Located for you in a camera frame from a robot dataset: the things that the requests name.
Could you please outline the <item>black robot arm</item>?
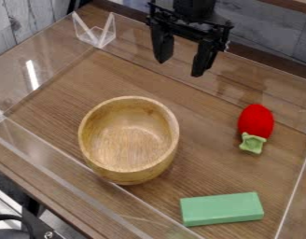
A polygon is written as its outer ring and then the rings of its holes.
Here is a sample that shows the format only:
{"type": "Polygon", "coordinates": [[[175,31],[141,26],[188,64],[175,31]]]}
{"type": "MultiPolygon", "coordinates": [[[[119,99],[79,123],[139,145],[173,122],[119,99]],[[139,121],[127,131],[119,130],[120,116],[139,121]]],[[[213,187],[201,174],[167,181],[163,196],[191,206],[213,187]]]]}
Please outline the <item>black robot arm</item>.
{"type": "Polygon", "coordinates": [[[217,0],[173,0],[168,9],[148,2],[147,25],[151,29],[153,54],[159,63],[165,63],[175,53],[175,36],[199,44],[193,58],[193,77],[201,77],[212,68],[220,51],[228,50],[229,35],[235,24],[216,13],[217,0]]]}

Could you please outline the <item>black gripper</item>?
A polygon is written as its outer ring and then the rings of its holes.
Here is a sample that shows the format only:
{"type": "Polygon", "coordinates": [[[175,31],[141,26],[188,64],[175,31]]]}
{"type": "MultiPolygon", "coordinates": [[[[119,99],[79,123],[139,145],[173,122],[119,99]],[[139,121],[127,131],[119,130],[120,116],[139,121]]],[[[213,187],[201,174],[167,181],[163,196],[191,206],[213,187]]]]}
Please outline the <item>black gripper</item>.
{"type": "Polygon", "coordinates": [[[192,76],[201,77],[212,67],[219,51],[227,51],[235,23],[216,13],[215,2],[173,2],[171,7],[149,2],[147,25],[159,63],[173,56],[175,36],[199,44],[192,76]]]}

